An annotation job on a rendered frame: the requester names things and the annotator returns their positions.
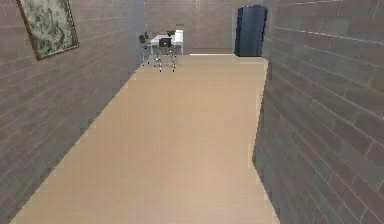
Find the dark brown chair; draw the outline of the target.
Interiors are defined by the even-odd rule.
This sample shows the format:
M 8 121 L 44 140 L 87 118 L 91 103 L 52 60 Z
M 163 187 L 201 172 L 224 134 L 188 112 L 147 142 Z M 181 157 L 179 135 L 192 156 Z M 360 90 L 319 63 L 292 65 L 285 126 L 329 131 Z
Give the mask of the dark brown chair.
M 142 63 L 150 63 L 150 43 L 144 35 L 139 36 L 140 48 L 142 52 Z
M 162 71 L 163 67 L 163 62 L 161 59 L 162 55 L 166 55 L 170 57 L 170 67 L 172 68 L 172 71 L 175 71 L 176 69 L 176 63 L 175 63 L 175 58 L 176 58 L 176 53 L 175 53 L 175 48 L 172 45 L 172 39 L 171 38 L 160 38 L 159 39 L 159 45 L 157 47 L 157 51 L 155 54 L 155 62 L 159 66 L 159 71 Z

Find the white table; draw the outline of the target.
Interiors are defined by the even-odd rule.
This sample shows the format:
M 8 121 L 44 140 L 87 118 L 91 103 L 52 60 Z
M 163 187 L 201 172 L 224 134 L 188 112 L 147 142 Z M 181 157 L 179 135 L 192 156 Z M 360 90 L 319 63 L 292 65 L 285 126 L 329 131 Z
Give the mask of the white table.
M 184 54 L 184 32 L 182 30 L 175 30 L 166 33 L 155 33 L 154 36 L 150 39 L 150 55 L 153 61 L 155 61 L 155 54 L 159 45 L 160 38 L 171 38 L 176 55 Z

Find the framed green wall picture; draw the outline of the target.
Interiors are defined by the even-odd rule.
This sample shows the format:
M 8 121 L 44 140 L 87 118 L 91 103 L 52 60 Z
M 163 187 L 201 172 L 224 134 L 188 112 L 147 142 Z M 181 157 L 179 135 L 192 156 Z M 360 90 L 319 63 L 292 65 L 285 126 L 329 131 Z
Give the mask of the framed green wall picture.
M 79 47 L 70 0 L 16 0 L 37 61 Z

